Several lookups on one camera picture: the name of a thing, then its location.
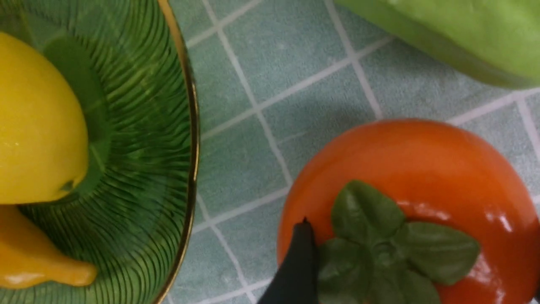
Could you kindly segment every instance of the tiled surface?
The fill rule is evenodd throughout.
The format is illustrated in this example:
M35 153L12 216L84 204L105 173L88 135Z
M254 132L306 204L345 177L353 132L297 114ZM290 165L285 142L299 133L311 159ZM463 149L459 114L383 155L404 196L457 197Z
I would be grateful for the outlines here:
M377 27L340 7L332 15L330 0L170 1L190 45L203 141L195 233L166 304L255 304L276 271L286 176L373 121L374 103L384 118L451 120L478 133L540 203L540 90L492 88L397 40L383 44ZM210 14L225 22L216 28ZM341 26L364 73L347 58Z
M189 41L212 26L201 1L170 0L169 3L178 19L185 40Z
M225 34L258 101L345 57L323 1L265 0Z
M284 199L278 199L218 225L233 254L242 265L248 284L274 275L276 227Z
M471 80L400 41L361 63L385 117L447 120L508 94Z
M293 176L332 138L374 119L352 67L267 108L264 115Z
M208 0L218 19L223 19L235 9L247 4L249 0Z
M254 116L201 145L198 190L210 216L286 186L278 161Z
M206 132L250 108L244 88L217 35L191 49L197 78L201 130Z
M194 234L170 297L191 303L241 288L234 265L211 230Z

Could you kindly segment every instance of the yellow fruit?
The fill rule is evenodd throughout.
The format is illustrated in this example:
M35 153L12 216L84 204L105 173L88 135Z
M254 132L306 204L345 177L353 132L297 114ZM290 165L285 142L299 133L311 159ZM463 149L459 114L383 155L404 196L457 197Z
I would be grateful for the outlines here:
M63 255L16 206L0 206L0 288L28 288L47 281L91 284L96 267Z
M88 167L79 102L45 57L1 32L0 67L0 204L60 199Z

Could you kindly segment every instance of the white grout line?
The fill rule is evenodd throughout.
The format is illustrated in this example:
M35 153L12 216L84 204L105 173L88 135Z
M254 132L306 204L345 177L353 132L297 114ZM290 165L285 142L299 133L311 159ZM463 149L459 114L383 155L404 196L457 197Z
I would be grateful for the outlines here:
M217 135L217 134L223 132L224 130L226 130L226 129L240 123L241 121L249 118L253 114L255 114L255 109L251 108L251 109L245 111L244 113L236 116L235 118L220 124L219 126L213 128L212 130L204 132L202 134L202 136L201 136L201 140L202 141L207 140L208 138L210 138L210 137L212 137L214 135Z
M228 15L227 17L223 18L222 20L218 21L214 26L211 28L205 30L204 32L198 34L197 36L191 38L187 41L186 46L187 48L192 48L195 45L199 44L200 42L208 39L210 36L214 35L218 32L218 29L222 29L225 26L229 25L239 17L241 17L243 14L247 13L250 9L254 8L255 6L259 5L262 2L262 0L252 0L245 5L243 5L238 10L234 11L232 14Z
M540 88L525 91L514 91L508 95L502 96L494 101L488 102L463 114L454 116L453 118L447 120L447 122L453 125L461 125L475 118L496 111L500 108L507 107L518 100L525 99L536 93L540 93Z
M448 123L453 125L461 125L466 122L469 122L475 118L478 118L480 116L483 116L485 114L491 113L493 111L496 111L500 108L507 107L515 102L515 94L511 93L506 96L503 96L499 99L496 99L492 102L486 103L484 105L479 106L478 108L474 108L468 112L465 112L463 114L457 115L449 120L447 120Z
M197 302L197 303L194 303L194 304L215 304L215 303L220 303L220 302L224 302L224 301L227 301L227 300L230 300L232 298L235 298L237 296L241 296L243 294L246 294L248 292L252 292L256 289L259 289L259 288L262 288L264 286L267 286L269 285L270 283L272 282L272 279L267 279L267 280L262 280L260 282L257 282L257 283L254 283L254 284L251 284L247 287L243 287L243 288L240 288L238 290L235 290L235 291L232 291L232 292L229 292L229 293L226 293L226 294L222 294L222 295L219 295L219 296L216 296L214 298L210 298L210 299L206 299L206 300L202 300L200 302Z
M212 10L212 7L210 6L208 0L202 0L202 3L204 4L206 8L206 12L208 13L212 23L217 24L218 19L215 16L214 11ZM265 133L266 139L268 140L270 149L272 150L272 152L274 153L275 157L278 160L278 163L279 163L279 166L281 167L281 171L283 172L285 181L290 186L293 184L293 178L291 176L291 172L287 168L285 158L283 157L283 154L278 148L276 140L274 136L272 135L272 131L270 130L270 126L268 126L266 119L262 115L260 106L257 104L257 101L255 100L255 96L253 95L253 91L251 90L251 87L249 86L249 83L247 82L246 75L244 74L244 71L242 70L240 62L238 61L238 58L234 54L234 51L231 45L229 44L229 41L227 37L225 36L225 33L223 32L222 28L218 28L218 36L219 36L219 39L221 40L221 44L223 44L223 47L225 49L225 52L227 53L227 56L229 57L229 60L233 64L234 70L238 74L238 78L240 78L240 83L242 84L242 86L244 87L244 90L246 91L246 95L249 99L249 102L251 103L253 109L255 109L255 115L257 116L257 118L259 119L259 122L262 125L262 129Z
M192 232L191 234L195 234L197 232L200 232L208 227L210 227L211 225L217 225L219 223L223 223L227 220L230 220L234 217L237 217L241 214L244 214L244 213L247 213L247 212L250 212L251 210L253 209L257 209L261 206L264 206L268 203L271 203L277 199L280 199L284 196L286 196L287 194L289 193L289 187L286 187L286 188L283 188L283 189L280 189L278 191L275 191L275 192L272 192L266 196L263 196L261 197L260 199L257 199L253 202L249 202L247 204L244 204L238 208L235 208L235 209L232 209L230 211L227 211L227 212L224 212L208 221L205 221L204 223L200 223L198 225L196 225L195 227L193 227L192 229Z
M201 213L202 213L203 218L205 219L205 221L209 222L210 216L208 215L208 210L206 209L206 205L204 204L203 199L199 195L197 195L197 200L199 201L199 208L201 208ZM223 237L223 234L218 229L218 227L216 227L212 223L210 223L210 229L214 231L215 235L218 237L219 242L223 246L223 249L225 250L229 258L233 262L234 268L236 269L237 274L238 274L238 280L240 281L240 284L242 285L242 287L247 287L248 284L246 281L246 277L244 276L244 272L242 271L242 268L240 267L240 262L238 262L237 257L234 255L233 251L227 244L225 237ZM255 304L257 302L255 296L253 295L251 291L247 292L247 297L249 298L252 304Z
M374 43L368 45L367 47L361 49L360 51L358 51L354 57L357 59L357 60L360 60L366 56L368 56L369 54L375 52L376 50L380 49L381 47L387 45L388 43L392 42L396 40L396 37L394 36L387 36L385 38L382 38L378 41L375 41Z
M198 34L197 36L189 39L186 42L186 47L188 49L190 49L190 48L196 46L197 44L201 43L202 41L210 38L210 36L214 35L217 31L218 31L218 27L211 27L211 28L205 30L204 32Z
M532 143L532 148L535 151L536 159L540 161L540 136L538 135L538 130L536 129L536 125L534 120L532 119L531 110L525 103L525 99L521 98L517 101L517 108L519 110L519 114L521 115L521 119L523 120L523 125L525 126L525 130L527 131L527 135L529 135L529 140Z
M350 39L347 36L347 32L345 31L345 28L343 27L343 24L341 23L341 20L339 18L338 12L336 11L336 8L334 6L333 0L325 0L326 9L328 10L328 13L330 14L330 18L334 22L334 27L337 34L339 35L341 39L341 43L345 47L345 52L347 52L347 57L351 59L353 69L356 73L356 76L358 77L358 80L360 81L360 85L362 86L362 89L364 91L364 94L366 94L366 98L368 99L369 105L371 106L373 113L375 114L375 118L380 120L383 118L381 105L377 101L377 98L375 97L375 94L373 93L373 89L371 88L371 85L369 85L368 79L366 77L366 73L364 72L364 69L362 68L362 65L360 64L360 61L356 59L356 53L354 51L353 46L350 43Z
M365 47L364 49L360 50L359 52L357 52L355 54L355 58L357 59L361 59L361 58L364 58L365 56L368 56L369 54L373 53L374 51L376 51L377 49L387 45L388 43L392 42L395 38L394 37L391 37L391 36L388 36L388 37L385 37L379 41L376 41L370 45L368 45L367 47ZM282 100L284 100L285 98L301 91L301 90L304 90L308 87L310 87L311 85L325 79L326 77L332 75L333 73L336 73L338 71L340 71L341 69L349 66L351 63L351 59L350 58L346 58L346 59L343 59L341 61L338 61L336 63L334 63L333 65L331 65L330 67L327 67L325 69L323 69L322 71L318 72L317 74L314 74L312 76L309 76L308 78L300 81L299 83L293 85L292 87L289 87L288 89L286 89L285 91L275 95L274 97L260 103L258 105L258 108L260 110L264 110ZM201 137L201 140L206 140L214 135L217 135L219 134L220 132L236 125L237 123L240 123L242 122L243 120L247 119L248 117L250 117L251 115L255 114L255 109L249 109L243 113L241 113L240 115L236 116L235 118L225 122L225 123L222 123L221 125L213 128L212 130L210 131L207 131L205 133L202 134L202 137Z
M275 95L274 97L262 102L260 104L261 108L266 109L270 107L271 105L278 103L285 98L289 97L290 95L293 95L294 93L304 90L311 86L314 83L317 83L326 77L332 75L333 73L343 69L344 67L350 65L350 59L346 58L341 61L338 61L331 65L330 67L325 68L324 70L318 72L315 75L309 76L308 78L300 81L299 83L293 85L292 87L286 89L285 91Z

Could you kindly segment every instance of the persimmon calyx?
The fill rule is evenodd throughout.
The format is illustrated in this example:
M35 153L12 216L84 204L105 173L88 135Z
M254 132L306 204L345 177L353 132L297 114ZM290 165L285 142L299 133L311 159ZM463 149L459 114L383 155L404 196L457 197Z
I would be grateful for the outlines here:
M407 222L389 197L351 181L332 208L336 238L319 247L319 299L324 304L440 304L433 282L466 277L480 244L459 230Z

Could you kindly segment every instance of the green fruit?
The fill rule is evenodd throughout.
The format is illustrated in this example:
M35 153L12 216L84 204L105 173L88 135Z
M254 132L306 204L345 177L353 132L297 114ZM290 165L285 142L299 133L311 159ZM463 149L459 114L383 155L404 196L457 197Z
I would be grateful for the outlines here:
M336 0L485 83L540 86L538 0Z

